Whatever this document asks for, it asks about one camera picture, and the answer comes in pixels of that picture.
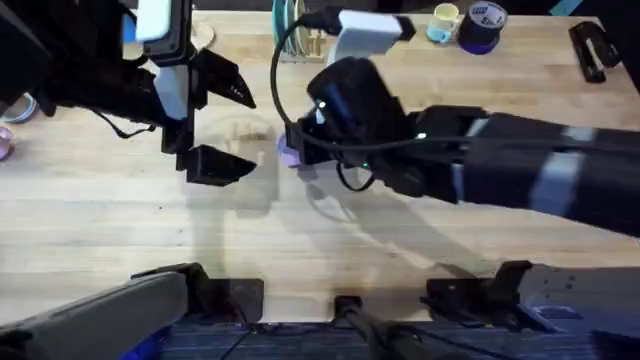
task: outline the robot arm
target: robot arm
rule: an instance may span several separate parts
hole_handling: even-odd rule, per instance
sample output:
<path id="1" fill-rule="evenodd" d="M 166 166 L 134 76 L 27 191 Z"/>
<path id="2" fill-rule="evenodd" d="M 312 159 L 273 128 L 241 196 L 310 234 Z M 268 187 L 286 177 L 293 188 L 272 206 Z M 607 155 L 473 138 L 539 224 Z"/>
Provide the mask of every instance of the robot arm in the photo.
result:
<path id="1" fill-rule="evenodd" d="M 162 128 L 162 152 L 177 156 L 188 182 L 238 181 L 256 164 L 195 147 L 194 113 L 207 105 L 208 92 L 255 103 L 236 64 L 191 45 L 191 3 L 142 1 L 137 37 L 144 54 L 132 61 L 122 58 L 122 19 L 130 11 L 117 0 L 0 1 L 0 114 L 25 92 L 47 116 L 58 106 L 87 108 L 107 121 L 102 113 L 113 114 Z M 140 68 L 147 60 L 158 76 Z"/>
<path id="2" fill-rule="evenodd" d="M 331 23 L 313 16 L 302 23 Z M 301 164 L 337 160 L 407 196 L 531 209 L 640 235 L 639 133 L 474 107 L 432 106 L 407 115 L 374 64 L 356 57 L 343 57 L 310 82 L 316 108 L 295 124 L 280 105 L 275 75 L 272 69 L 276 109 Z"/>

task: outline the tape roll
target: tape roll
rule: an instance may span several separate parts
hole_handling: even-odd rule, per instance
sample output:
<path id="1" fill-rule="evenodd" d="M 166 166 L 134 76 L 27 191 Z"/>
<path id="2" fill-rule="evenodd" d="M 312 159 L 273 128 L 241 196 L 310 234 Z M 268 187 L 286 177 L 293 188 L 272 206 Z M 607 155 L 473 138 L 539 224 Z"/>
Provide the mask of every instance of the tape roll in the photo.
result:
<path id="1" fill-rule="evenodd" d="M 489 1 L 471 5 L 458 31 L 460 47 L 476 55 L 491 52 L 500 42 L 508 16 L 502 6 Z"/>

